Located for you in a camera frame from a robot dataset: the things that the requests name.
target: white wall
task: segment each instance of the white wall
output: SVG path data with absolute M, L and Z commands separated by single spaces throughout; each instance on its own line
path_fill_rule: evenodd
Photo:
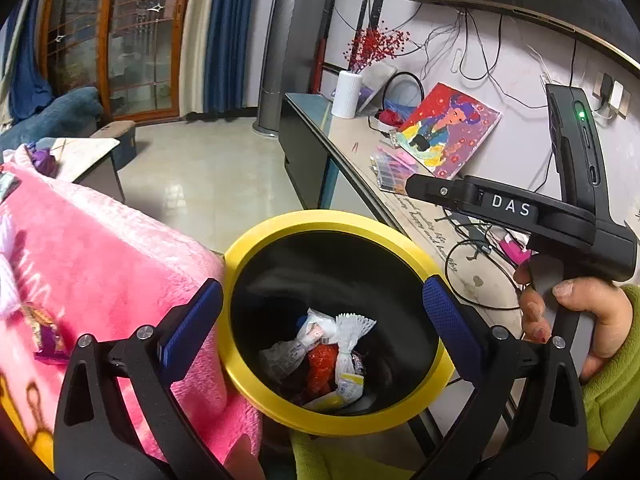
M 245 107 L 258 105 L 264 43 L 267 40 L 272 1 L 273 0 L 252 0 L 249 33 L 247 35 L 246 63 L 244 66 L 243 104 Z
M 336 0 L 339 12 L 347 16 L 357 16 L 361 0 Z M 384 0 L 381 20 L 384 26 L 395 28 L 409 18 L 418 4 L 407 0 Z M 473 10 L 482 44 L 489 64 L 495 59 L 497 49 L 497 28 L 499 15 Z M 417 16 L 401 30 L 411 33 L 418 43 L 424 41 L 434 27 L 451 23 L 456 11 L 450 7 L 424 4 Z M 526 43 L 535 48 L 545 59 L 552 78 L 562 84 L 569 83 L 570 65 L 574 40 L 538 25 L 505 17 L 502 24 L 502 48 L 497 66 L 493 72 L 502 88 L 529 105 L 546 104 L 545 91 L 540 83 L 542 68 L 540 63 L 523 45 L 518 29 Z M 468 76 L 481 76 L 486 70 L 482 53 L 476 37 L 476 31 L 469 20 L 468 53 L 464 65 Z M 432 59 L 443 47 L 446 35 L 431 41 L 429 53 Z M 345 25 L 334 11 L 332 27 L 327 41 L 326 60 L 344 60 L 342 52 L 353 39 L 353 31 Z M 529 110 L 502 95 L 487 78 L 481 82 L 472 82 L 463 78 L 457 70 L 465 45 L 465 26 L 457 40 L 450 38 L 443 55 L 430 63 L 429 73 L 422 80 L 428 92 L 437 82 L 458 88 L 487 105 L 501 110 L 503 117 L 489 138 L 478 149 L 474 157 L 465 165 L 462 173 L 505 182 L 523 188 L 535 188 L 542 182 L 546 167 L 545 157 L 550 150 L 548 115 L 546 108 Z M 416 75 L 426 62 L 423 50 L 388 61 L 400 70 Z M 596 118 L 600 134 L 600 143 L 604 154 L 607 181 L 609 185 L 610 209 L 615 221 L 622 223 L 634 199 L 640 196 L 640 82 L 627 70 L 613 60 L 603 56 L 592 48 L 578 43 L 574 63 L 574 86 L 584 89 L 592 108 L 597 108 L 599 100 L 591 95 L 597 72 L 607 72 L 620 81 L 631 92 L 631 104 L 626 120 L 617 117 L 612 121 Z M 322 78 L 322 93 L 329 95 L 335 88 L 335 77 L 327 72 Z M 400 85 L 394 90 L 395 96 L 401 96 L 405 104 L 417 104 L 419 96 L 411 85 Z M 552 163 L 549 178 L 542 191 L 549 196 L 560 197 L 558 175 Z

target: white vase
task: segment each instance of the white vase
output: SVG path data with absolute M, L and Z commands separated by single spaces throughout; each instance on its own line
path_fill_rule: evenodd
M 342 70 L 335 87 L 334 105 L 331 114 L 343 119 L 353 119 L 358 107 L 358 97 L 362 86 L 362 75 Z

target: screw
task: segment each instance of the screw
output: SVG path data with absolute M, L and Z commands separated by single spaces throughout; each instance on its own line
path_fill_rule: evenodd
M 499 339 L 500 341 L 504 341 L 509 337 L 509 331 L 505 327 L 500 325 L 494 326 L 491 329 L 491 333 L 496 339 Z
M 78 346 L 80 348 L 84 348 L 85 346 L 89 346 L 93 338 L 91 334 L 83 334 L 78 338 Z
M 564 339 L 562 339 L 559 335 L 555 335 L 551 338 L 551 342 L 554 344 L 556 348 L 564 348 L 566 343 Z
M 149 339 L 154 334 L 154 328 L 151 325 L 141 326 L 136 332 L 136 337 L 138 339 Z

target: pink fleece blanket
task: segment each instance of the pink fleece blanket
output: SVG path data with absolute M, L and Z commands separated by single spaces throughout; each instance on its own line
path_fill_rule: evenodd
M 172 306 L 186 303 L 206 278 L 222 280 L 221 259 L 193 239 L 92 189 L 41 176 L 25 164 L 17 153 L 15 163 L 4 165 L 22 181 L 0 206 L 0 213 L 13 216 L 17 231 L 10 261 L 21 299 L 55 318 L 68 348 L 83 333 L 98 340 L 128 337 L 136 327 L 157 324 Z M 14 420 L 41 455 L 50 452 L 38 447 L 46 441 L 43 433 L 53 429 L 65 369 L 36 362 L 35 350 L 21 313 L 0 321 L 2 406 L 8 411 L 14 407 Z M 123 386 L 145 450 L 160 457 L 132 387 L 128 382 Z M 260 417 L 225 383 L 215 329 L 172 391 L 219 460 L 224 461 L 243 433 L 257 453 Z

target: finger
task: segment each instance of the finger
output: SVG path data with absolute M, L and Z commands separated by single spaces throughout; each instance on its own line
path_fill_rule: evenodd
M 620 349 L 634 315 L 623 290 L 597 278 L 575 278 L 558 283 L 554 295 L 568 309 L 596 315 L 591 345 L 595 356 L 609 358 Z
M 554 287 L 558 303 L 570 310 L 593 312 L 602 322 L 618 313 L 626 294 L 612 283 L 597 278 L 574 278 Z
M 551 325 L 543 317 L 540 321 L 531 321 L 526 316 L 522 316 L 521 324 L 527 340 L 546 343 L 551 337 Z
M 513 279 L 520 285 L 528 285 L 531 283 L 531 272 L 529 270 L 529 264 L 524 262 L 520 264 L 516 271 L 513 273 Z
M 258 459 L 251 454 L 251 440 L 243 434 L 225 459 L 225 468 L 235 480 L 264 480 Z
M 584 364 L 582 365 L 582 371 L 580 372 L 580 380 L 583 383 L 587 383 L 595 374 L 597 374 L 602 367 L 609 361 L 609 359 L 604 359 L 602 357 L 598 357 L 593 355 L 591 352 L 587 355 L 587 358 L 584 360 Z
M 518 300 L 522 315 L 530 321 L 538 322 L 545 313 L 545 301 L 534 288 L 529 285 L 524 289 Z

